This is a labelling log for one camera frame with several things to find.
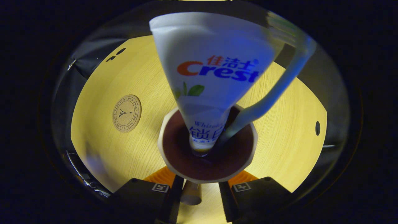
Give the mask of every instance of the green leaf graphic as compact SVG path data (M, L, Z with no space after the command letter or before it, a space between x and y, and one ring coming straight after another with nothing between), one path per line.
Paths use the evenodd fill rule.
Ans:
M173 91L173 94L174 98L178 100L178 98L181 96L181 91L179 90L179 88L177 88L176 90Z
M186 96L187 95L187 84L184 82L184 96Z
M189 90L188 96L199 96L204 89L205 87L202 85L195 85Z

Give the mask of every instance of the eiffel tower logo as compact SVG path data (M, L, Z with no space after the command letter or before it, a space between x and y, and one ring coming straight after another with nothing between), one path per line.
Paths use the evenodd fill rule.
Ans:
M132 114L133 112L124 112L120 109L120 114L119 117L121 117L123 114Z

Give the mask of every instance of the white cup rim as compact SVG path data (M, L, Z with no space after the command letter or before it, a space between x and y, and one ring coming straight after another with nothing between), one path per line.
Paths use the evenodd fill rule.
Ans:
M236 108L238 108L238 110L242 110L243 108L237 104L234 105ZM183 177L184 179L187 179L193 183L197 183L197 184L202 184L202 183L218 183L218 182L224 182L224 181L228 181L231 178L233 178L234 176L236 176L238 173L242 172L248 165L250 165L252 163L253 157L254 157L254 153L256 151L256 147L257 147L257 140L258 140L258 134L256 131L256 128L254 127L254 124L251 122L250 128L252 130L253 133L253 147L252 147L252 151L250 153L250 156L248 158L248 160L244 163L244 165L239 168L236 172L234 172L233 174L221 178L221 179L216 179L216 180L197 180L191 177L188 177L182 173L180 173L178 170L176 170L171 163L167 160L167 157L164 153L164 149L163 149L163 134L164 134L164 130L166 128L166 125L168 123L168 121L170 120L170 118L178 111L178 107L175 107L173 110L171 110L167 115L165 115L164 119L163 119L163 123L162 123L162 127L160 128L160 133L159 133L159 138L158 138L158 149L159 152L164 160L164 162L166 163L167 167L169 168L169 170L171 170L171 172L177 174L180 177Z

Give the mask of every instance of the toothpaste tube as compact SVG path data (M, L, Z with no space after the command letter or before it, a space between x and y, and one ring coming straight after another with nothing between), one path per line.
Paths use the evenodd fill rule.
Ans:
M166 14L149 25L191 147L206 152L284 43L260 25L213 13Z

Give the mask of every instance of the light wood surface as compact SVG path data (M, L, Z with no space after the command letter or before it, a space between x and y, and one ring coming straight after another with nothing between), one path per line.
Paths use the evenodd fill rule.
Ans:
M152 36L133 38L97 67L77 101L71 138L94 177L115 192L131 178L144 179L165 163L156 146L163 117L176 102L157 56ZM284 72L272 63L238 102L247 107L260 100ZM133 94L142 105L135 129L122 133L112 123L112 110L123 96ZM315 123L320 134L315 134ZM326 111L316 96L295 79L272 109L254 122L258 145L245 170L270 176L293 192L312 170L326 133ZM202 184L202 203L181 204L179 223L226 223L217 183Z

